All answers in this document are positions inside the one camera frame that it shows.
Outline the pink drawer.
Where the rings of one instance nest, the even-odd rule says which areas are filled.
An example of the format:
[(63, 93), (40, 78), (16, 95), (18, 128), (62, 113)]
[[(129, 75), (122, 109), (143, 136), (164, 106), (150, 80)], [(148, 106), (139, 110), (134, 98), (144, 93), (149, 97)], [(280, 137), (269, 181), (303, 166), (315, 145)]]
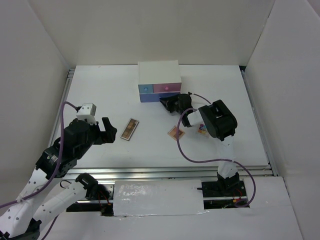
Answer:
[(181, 82), (176, 83), (157, 83), (153, 85), (154, 93), (171, 93), (181, 91)]

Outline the purple bottom drawer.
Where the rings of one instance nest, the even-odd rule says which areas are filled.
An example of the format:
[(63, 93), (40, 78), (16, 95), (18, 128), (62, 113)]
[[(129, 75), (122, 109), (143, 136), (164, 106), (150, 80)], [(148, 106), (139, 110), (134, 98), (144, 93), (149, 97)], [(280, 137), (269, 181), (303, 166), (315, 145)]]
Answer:
[(167, 98), (177, 94), (179, 94), (179, 92), (143, 93), (139, 95), (139, 99), (141, 103), (153, 103), (159, 102), (160, 98)]

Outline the light blue small drawer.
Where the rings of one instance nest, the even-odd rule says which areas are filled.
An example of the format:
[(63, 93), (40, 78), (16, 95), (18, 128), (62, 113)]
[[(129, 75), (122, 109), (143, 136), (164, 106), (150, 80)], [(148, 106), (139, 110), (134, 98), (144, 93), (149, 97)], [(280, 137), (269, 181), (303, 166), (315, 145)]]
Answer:
[(138, 90), (140, 94), (150, 94), (153, 93), (153, 84), (139, 84)]

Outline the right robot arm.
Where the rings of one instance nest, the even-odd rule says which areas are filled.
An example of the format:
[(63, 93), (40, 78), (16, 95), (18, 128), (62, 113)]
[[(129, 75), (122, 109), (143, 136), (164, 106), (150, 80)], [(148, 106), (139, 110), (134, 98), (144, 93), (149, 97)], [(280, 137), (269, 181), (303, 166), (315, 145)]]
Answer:
[[(238, 193), (241, 188), (240, 176), (237, 169), (238, 165), (233, 157), (233, 140), (238, 122), (221, 99), (195, 109), (192, 107), (191, 95), (190, 92), (178, 93), (159, 99), (168, 112), (180, 114), (174, 133), (174, 136), (177, 137), (178, 150), (191, 163), (218, 162), (217, 181), (204, 182), (199, 188), (202, 191), (203, 197), (227, 197), (233, 195), (233, 193)], [(219, 157), (209, 160), (192, 160), (187, 157), (182, 151), (180, 139), (178, 138), (180, 124), (183, 124), (187, 128), (191, 128), (197, 124), (204, 124), (208, 135), (220, 143)]]

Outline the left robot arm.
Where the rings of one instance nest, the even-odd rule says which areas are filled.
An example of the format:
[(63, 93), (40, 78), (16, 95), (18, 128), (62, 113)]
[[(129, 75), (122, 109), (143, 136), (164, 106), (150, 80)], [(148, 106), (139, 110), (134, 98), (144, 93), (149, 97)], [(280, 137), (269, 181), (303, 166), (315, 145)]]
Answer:
[(91, 146), (115, 141), (117, 129), (107, 117), (102, 118), (102, 123), (104, 131), (97, 122), (89, 124), (75, 118), (62, 136), (43, 151), (17, 199), (1, 205), (7, 209), (0, 217), (2, 240), (36, 240), (47, 224), (54, 223), (60, 213), (78, 200), (109, 201), (111, 192), (89, 173), (81, 173), (61, 193), (45, 201)]

